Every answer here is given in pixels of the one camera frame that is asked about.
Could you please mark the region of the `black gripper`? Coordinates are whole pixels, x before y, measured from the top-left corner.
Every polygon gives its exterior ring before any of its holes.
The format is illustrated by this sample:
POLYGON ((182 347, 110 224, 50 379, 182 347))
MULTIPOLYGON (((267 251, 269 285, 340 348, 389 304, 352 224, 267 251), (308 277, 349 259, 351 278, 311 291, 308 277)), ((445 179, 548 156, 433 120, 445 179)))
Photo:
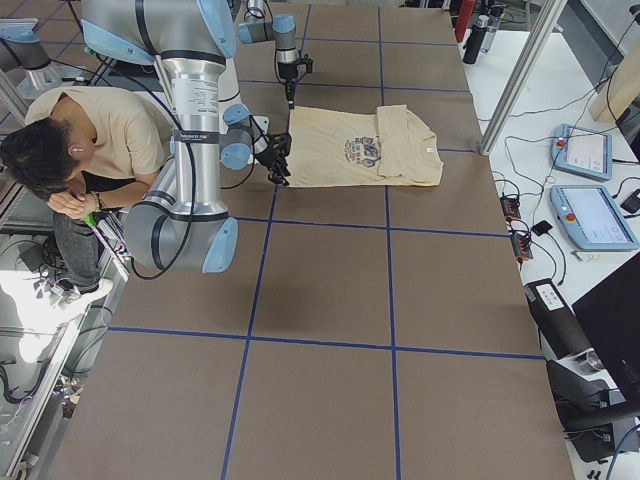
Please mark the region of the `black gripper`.
POLYGON ((290 153, 292 138, 288 132, 262 134, 257 140, 255 154, 258 162, 266 167, 268 179, 275 185, 288 186, 290 172, 286 157, 290 153))
POLYGON ((296 82, 299 78, 299 61, 276 62, 277 78, 285 87, 285 96, 289 109, 295 108, 296 82))

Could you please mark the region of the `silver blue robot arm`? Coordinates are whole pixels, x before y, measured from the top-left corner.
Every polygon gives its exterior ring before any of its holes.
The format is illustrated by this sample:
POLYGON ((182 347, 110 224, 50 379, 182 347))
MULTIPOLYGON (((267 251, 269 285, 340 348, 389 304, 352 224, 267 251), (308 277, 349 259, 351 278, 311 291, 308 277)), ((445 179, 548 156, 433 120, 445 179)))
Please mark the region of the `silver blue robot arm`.
POLYGON ((85 42, 119 61, 154 66, 174 122, 174 157, 129 209, 125 243, 144 266, 217 273, 234 257, 238 222, 221 199, 220 169, 263 165, 284 185, 287 138, 267 134, 219 94, 236 81, 235 9, 227 1, 85 1, 85 42))
POLYGON ((304 64, 296 45, 294 17, 274 15, 266 1, 248 1, 238 33, 243 44, 274 43, 276 78, 284 86, 288 108, 293 110, 300 68, 304 64))

